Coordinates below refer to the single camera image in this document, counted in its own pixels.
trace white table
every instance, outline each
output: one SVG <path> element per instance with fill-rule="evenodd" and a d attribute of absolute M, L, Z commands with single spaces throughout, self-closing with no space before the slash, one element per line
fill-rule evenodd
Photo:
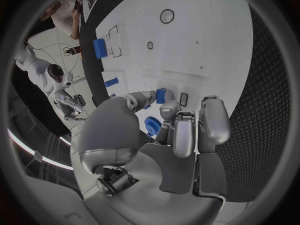
<path fill-rule="evenodd" d="M 168 24 L 160 20 L 165 9 L 174 12 Z M 114 50 L 102 59 L 104 81 L 119 79 L 119 84 L 107 88 L 109 95 L 166 88 L 178 102 L 181 93 L 188 94 L 183 109 L 196 113 L 202 97 L 217 95 L 232 114 L 253 48 L 245 0 L 124 0 L 99 24 L 96 36 L 105 40 L 108 52 L 110 47 Z M 148 42 L 153 49 L 148 49 Z M 145 133 L 148 116 L 162 122 L 159 107 L 153 104 L 136 113 Z"/>

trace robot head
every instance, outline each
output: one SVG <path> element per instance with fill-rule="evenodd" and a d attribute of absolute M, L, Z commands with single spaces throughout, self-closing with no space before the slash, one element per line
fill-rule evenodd
<path fill-rule="evenodd" d="M 50 64 L 47 68 L 48 74 L 56 82 L 61 83 L 63 81 L 64 71 L 57 64 Z"/>

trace blue object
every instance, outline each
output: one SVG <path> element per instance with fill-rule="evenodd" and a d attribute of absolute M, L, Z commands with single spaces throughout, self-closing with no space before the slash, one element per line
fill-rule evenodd
<path fill-rule="evenodd" d="M 94 40 L 93 45 L 97 59 L 102 59 L 108 56 L 103 38 Z"/>
<path fill-rule="evenodd" d="M 105 84 L 105 87 L 110 87 L 112 85 L 115 85 L 115 84 L 118 84 L 119 83 L 119 80 L 117 78 L 114 78 L 112 80 L 108 80 L 106 81 L 104 84 Z"/>
<path fill-rule="evenodd" d="M 165 103 L 165 92 L 166 92 L 166 89 L 156 89 L 156 103 L 157 104 Z"/>
<path fill-rule="evenodd" d="M 159 133 L 162 124 L 155 117 L 149 116 L 145 119 L 145 126 L 148 131 L 147 136 L 150 138 L 153 135 L 157 135 Z"/>

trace blue block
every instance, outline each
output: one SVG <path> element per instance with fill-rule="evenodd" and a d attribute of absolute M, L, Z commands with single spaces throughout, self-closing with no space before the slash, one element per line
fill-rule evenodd
<path fill-rule="evenodd" d="M 110 87 L 112 85 L 115 85 L 115 84 L 118 84 L 119 83 L 119 80 L 117 78 L 114 78 L 112 80 L 108 80 L 106 81 L 104 84 L 105 84 L 105 87 Z"/>
<path fill-rule="evenodd" d="M 156 89 L 156 103 L 164 104 L 165 103 L 165 89 Z"/>
<path fill-rule="evenodd" d="M 103 38 L 94 40 L 93 45 L 97 59 L 105 58 L 108 56 Z"/>

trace blue gear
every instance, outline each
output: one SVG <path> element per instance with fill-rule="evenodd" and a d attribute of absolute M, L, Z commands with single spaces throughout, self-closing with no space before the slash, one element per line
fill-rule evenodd
<path fill-rule="evenodd" d="M 147 136 L 150 138 L 153 135 L 157 135 L 159 133 L 162 124 L 155 117 L 149 116 L 145 119 L 145 126 L 148 131 Z"/>

